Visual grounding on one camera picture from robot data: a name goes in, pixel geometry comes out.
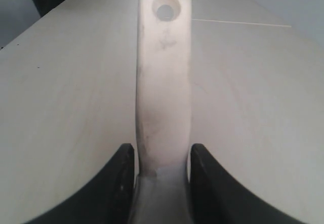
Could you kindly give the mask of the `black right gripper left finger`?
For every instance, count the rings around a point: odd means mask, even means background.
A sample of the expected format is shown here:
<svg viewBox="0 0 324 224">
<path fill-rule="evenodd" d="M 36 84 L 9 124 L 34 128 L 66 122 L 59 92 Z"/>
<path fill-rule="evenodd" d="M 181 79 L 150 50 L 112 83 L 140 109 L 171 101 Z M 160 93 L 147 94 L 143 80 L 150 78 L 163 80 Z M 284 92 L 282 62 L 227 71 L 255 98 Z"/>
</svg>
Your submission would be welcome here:
<svg viewBox="0 0 324 224">
<path fill-rule="evenodd" d="M 79 191 L 30 223 L 127 223 L 134 176 L 134 148 L 125 143 Z"/>
</svg>

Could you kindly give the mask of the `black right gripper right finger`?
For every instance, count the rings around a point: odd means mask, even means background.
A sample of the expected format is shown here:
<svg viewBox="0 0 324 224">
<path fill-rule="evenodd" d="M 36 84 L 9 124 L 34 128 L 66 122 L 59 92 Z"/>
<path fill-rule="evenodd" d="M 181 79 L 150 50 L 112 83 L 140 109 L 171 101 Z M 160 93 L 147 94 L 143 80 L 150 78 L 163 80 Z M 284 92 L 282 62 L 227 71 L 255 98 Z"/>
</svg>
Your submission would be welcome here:
<svg viewBox="0 0 324 224">
<path fill-rule="evenodd" d="M 190 162 L 195 223 L 299 223 L 245 188 L 203 144 L 192 145 Z"/>
</svg>

